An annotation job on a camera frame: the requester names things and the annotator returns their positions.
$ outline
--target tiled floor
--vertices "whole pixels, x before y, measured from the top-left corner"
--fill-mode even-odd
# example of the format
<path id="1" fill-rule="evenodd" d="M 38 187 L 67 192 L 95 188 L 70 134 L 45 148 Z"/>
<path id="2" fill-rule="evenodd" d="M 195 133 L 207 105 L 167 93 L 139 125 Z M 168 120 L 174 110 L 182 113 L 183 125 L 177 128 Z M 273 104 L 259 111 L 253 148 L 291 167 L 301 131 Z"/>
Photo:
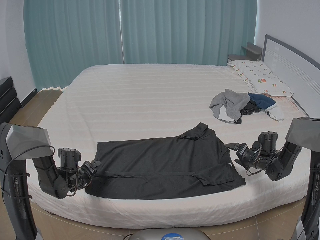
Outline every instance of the tiled floor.
<path id="1" fill-rule="evenodd" d="M 44 90 L 36 94 L 11 120 L 18 125 L 37 126 L 46 112 L 61 95 L 60 90 Z M 276 240 L 290 239 L 298 217 L 301 215 L 304 199 L 276 207 L 242 221 L 199 227 L 212 240 Z M 137 229 L 118 229 L 87 225 L 57 215 L 51 215 L 35 203 L 31 203 L 36 225 L 41 229 L 44 240 L 122 240 Z M 0 240 L 14 240 L 6 208 L 0 201 Z"/>

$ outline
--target bed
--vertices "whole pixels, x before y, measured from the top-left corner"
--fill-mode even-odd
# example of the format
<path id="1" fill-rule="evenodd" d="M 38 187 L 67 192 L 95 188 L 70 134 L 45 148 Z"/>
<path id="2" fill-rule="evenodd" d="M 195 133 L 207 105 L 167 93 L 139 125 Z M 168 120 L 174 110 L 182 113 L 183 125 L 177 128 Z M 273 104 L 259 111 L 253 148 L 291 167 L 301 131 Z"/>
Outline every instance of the bed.
<path id="1" fill-rule="evenodd" d="M 272 43 L 274 39 L 269 40 L 264 47 L 264 62 L 271 70 L 281 71 L 280 64 L 274 63 L 277 60 Z M 309 63 L 301 55 L 294 54 Z M 315 74 L 314 79 L 320 80 L 320 72 Z M 317 113 L 308 107 L 303 107 L 303 111 L 298 105 L 301 104 L 299 95 L 295 101 L 294 94 L 293 98 L 274 98 L 284 111 L 283 122 L 275 121 L 260 112 L 243 116 L 242 124 L 227 124 L 214 118 L 209 109 L 212 98 L 225 88 L 235 92 L 250 92 L 246 83 L 230 66 L 92 66 L 84 70 L 62 93 L 39 127 L 48 129 L 51 144 L 56 149 L 69 147 L 79 150 L 82 153 L 82 164 L 94 159 L 97 142 L 176 136 L 195 127 L 199 122 L 215 130 L 224 143 L 246 142 L 251 145 L 260 132 L 276 131 L 279 135 L 279 149 L 285 142 L 292 118 L 309 113 L 316 116 Z M 230 156 L 234 160 L 235 152 L 230 151 Z M 54 159 L 59 166 L 56 154 Z M 179 199 L 107 199 L 91 196 L 80 190 L 72 198 L 58 200 L 41 191 L 32 161 L 27 161 L 27 170 L 31 174 L 28 186 L 33 201 L 51 213 L 97 226 L 138 229 L 235 222 L 294 202 L 306 195 L 310 152 L 304 148 L 292 173 L 277 182 L 270 181 L 264 173 L 247 176 L 243 167 L 236 163 L 234 165 L 245 178 L 245 186 L 221 193 Z"/>

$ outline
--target white headboard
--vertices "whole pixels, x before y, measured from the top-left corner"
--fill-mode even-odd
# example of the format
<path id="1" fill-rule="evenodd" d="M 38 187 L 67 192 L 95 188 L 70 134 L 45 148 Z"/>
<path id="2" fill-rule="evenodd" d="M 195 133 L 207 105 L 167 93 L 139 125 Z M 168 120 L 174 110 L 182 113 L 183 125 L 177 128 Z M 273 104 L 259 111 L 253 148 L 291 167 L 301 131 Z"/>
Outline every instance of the white headboard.
<path id="1" fill-rule="evenodd" d="M 320 118 L 320 64 L 294 47 L 266 34 L 262 61 L 291 90 L 310 117 Z"/>

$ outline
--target bed sheet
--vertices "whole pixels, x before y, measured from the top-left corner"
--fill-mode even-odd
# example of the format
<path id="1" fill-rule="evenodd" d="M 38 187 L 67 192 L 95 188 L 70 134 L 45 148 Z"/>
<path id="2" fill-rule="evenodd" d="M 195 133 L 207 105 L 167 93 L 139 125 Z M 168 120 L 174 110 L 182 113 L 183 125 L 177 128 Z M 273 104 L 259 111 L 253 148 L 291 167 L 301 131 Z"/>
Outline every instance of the bed sheet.
<path id="1" fill-rule="evenodd" d="M 291 98 L 275 97 L 283 122 L 265 113 L 242 117 L 242 124 L 214 118 L 212 98 L 226 88 L 250 92 L 229 66 L 124 64 L 92 66 L 62 93 L 39 124 L 56 148 L 74 148 L 82 161 L 93 160 L 97 142 L 177 136 L 199 122 L 215 130 L 224 143 L 249 146 L 263 131 L 278 132 L 285 143 L 292 118 L 305 114 Z M 230 151 L 232 160 L 236 158 Z M 57 154 L 56 165 L 60 165 Z M 166 228 L 219 225 L 239 221 L 303 198 L 307 192 L 310 153 L 302 149 L 292 173 L 277 182 L 263 172 L 247 176 L 234 163 L 246 185 L 231 191 L 165 200 L 120 200 L 91 196 L 84 190 L 62 200 L 43 193 L 32 161 L 27 161 L 29 192 L 43 209 L 75 221 L 115 228 Z"/>

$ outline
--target gray garment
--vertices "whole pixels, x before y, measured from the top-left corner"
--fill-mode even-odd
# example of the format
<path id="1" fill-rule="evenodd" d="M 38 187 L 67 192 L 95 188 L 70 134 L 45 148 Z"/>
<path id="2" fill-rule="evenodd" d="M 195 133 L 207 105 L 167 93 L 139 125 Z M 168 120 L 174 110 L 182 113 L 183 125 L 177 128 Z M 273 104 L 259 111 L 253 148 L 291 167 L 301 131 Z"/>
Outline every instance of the gray garment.
<path id="1" fill-rule="evenodd" d="M 233 90 L 226 89 L 215 96 L 210 104 L 210 109 L 213 111 L 215 118 L 219 117 L 222 106 L 226 107 L 226 114 L 237 121 L 241 117 L 242 110 L 250 101 L 250 96 L 245 93 L 236 93 Z"/>

